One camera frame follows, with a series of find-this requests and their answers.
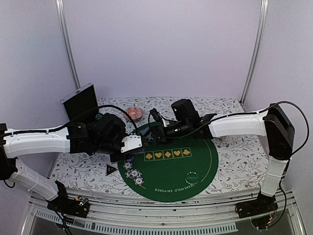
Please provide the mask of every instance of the floral tablecloth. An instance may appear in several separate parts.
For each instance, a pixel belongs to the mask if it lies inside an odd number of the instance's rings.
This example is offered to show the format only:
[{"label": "floral tablecloth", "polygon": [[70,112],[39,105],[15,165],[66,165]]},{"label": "floral tablecloth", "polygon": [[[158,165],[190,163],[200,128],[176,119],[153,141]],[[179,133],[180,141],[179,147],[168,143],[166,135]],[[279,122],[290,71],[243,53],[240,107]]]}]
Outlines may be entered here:
[{"label": "floral tablecloth", "polygon": [[[190,98],[200,116],[209,113],[230,114],[242,112],[236,99],[231,98]],[[156,108],[168,119],[174,119],[171,104],[178,97],[144,97],[144,98],[109,98],[98,101],[99,105],[113,104],[126,109],[131,106],[144,110],[143,118],[137,126],[146,124],[148,113]],[[123,115],[115,109],[101,110],[102,113],[116,114],[123,120]],[[133,130],[127,122],[127,133]],[[256,136],[228,136],[213,139],[219,155],[218,172],[213,182],[201,194],[225,193],[257,188],[265,176],[268,159]],[[119,171],[106,176],[106,163],[110,157],[96,153],[88,156],[81,154],[59,154],[50,178],[58,180],[66,187],[102,193],[138,195],[123,181]]]}]

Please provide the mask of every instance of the white wall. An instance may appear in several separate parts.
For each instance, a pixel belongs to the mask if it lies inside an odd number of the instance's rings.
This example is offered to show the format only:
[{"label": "white wall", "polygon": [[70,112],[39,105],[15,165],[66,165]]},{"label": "white wall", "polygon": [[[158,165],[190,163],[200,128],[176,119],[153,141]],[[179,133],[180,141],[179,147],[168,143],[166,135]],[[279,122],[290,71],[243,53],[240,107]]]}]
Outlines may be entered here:
[{"label": "white wall", "polygon": [[[313,1],[271,0],[247,110],[290,100],[313,121]],[[306,135],[305,123],[296,109],[282,106],[295,125],[297,148]],[[291,162],[285,182],[292,187],[308,234],[313,234],[313,141]]]},{"label": "white wall", "polygon": [[[0,122],[43,128],[66,121],[60,99],[74,91],[55,1],[0,1]],[[55,154],[20,157],[43,175]],[[0,234],[17,235],[30,193],[0,182]]]},{"label": "white wall", "polygon": [[98,97],[240,98],[260,0],[67,0],[82,84]]}]

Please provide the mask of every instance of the table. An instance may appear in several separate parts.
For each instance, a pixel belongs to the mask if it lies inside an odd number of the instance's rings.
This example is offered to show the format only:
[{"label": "table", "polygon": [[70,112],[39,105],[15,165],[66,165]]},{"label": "table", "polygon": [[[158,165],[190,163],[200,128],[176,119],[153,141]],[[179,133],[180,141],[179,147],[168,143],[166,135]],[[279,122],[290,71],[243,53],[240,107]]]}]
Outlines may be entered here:
[{"label": "table", "polygon": [[[171,104],[183,97],[135,97],[135,98],[102,98],[99,105],[113,104],[122,109],[137,106],[144,110],[143,118],[137,122],[138,126],[147,123],[149,110],[156,108],[168,119],[174,119]],[[184,97],[193,102],[200,116],[209,113],[231,114],[242,112],[243,109],[236,99],[232,98],[204,98]],[[102,113],[109,112],[123,118],[123,115],[112,108],[102,109]],[[133,130],[127,122],[126,131]],[[213,139],[219,155],[219,166],[213,182],[198,196],[218,193],[229,193],[258,188],[262,183],[268,158],[257,136],[228,136]],[[105,176],[106,163],[110,162],[108,155],[94,154],[88,156],[80,154],[59,154],[51,172],[50,178],[62,182],[66,187],[92,192],[141,196],[130,189],[123,181],[119,171]]]}]

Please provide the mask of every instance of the green poker mat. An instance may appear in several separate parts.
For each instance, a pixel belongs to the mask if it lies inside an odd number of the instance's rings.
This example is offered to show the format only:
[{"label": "green poker mat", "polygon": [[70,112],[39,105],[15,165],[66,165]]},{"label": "green poker mat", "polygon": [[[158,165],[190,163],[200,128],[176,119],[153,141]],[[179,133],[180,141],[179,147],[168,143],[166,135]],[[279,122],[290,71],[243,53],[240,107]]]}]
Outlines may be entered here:
[{"label": "green poker mat", "polygon": [[[139,127],[139,131],[148,126]],[[218,168],[218,153],[211,140],[192,136],[171,144],[149,145],[144,153],[134,154],[133,169],[142,173],[143,185],[126,177],[124,162],[118,163],[125,183],[135,192],[159,202],[176,202],[202,192],[213,181]]]}]

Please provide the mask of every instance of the playing card suit symbol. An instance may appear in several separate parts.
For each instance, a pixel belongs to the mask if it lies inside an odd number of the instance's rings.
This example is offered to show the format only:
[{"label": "playing card suit symbol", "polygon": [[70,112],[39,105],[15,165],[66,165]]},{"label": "playing card suit symbol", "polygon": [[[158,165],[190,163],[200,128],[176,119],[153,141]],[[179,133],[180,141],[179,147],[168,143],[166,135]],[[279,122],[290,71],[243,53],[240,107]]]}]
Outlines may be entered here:
[{"label": "playing card suit symbol", "polygon": [[179,150],[178,150],[178,151],[174,151],[174,154],[175,154],[176,156],[179,156],[180,151],[179,151]]},{"label": "playing card suit symbol", "polygon": [[160,158],[162,156],[162,153],[156,153],[155,155],[157,158]]},{"label": "playing card suit symbol", "polygon": [[185,149],[185,150],[183,151],[183,154],[184,154],[184,155],[189,155],[190,152],[189,152],[187,149]]},{"label": "playing card suit symbol", "polygon": [[148,153],[147,155],[146,155],[146,159],[151,159],[153,156],[150,154],[150,153]]}]

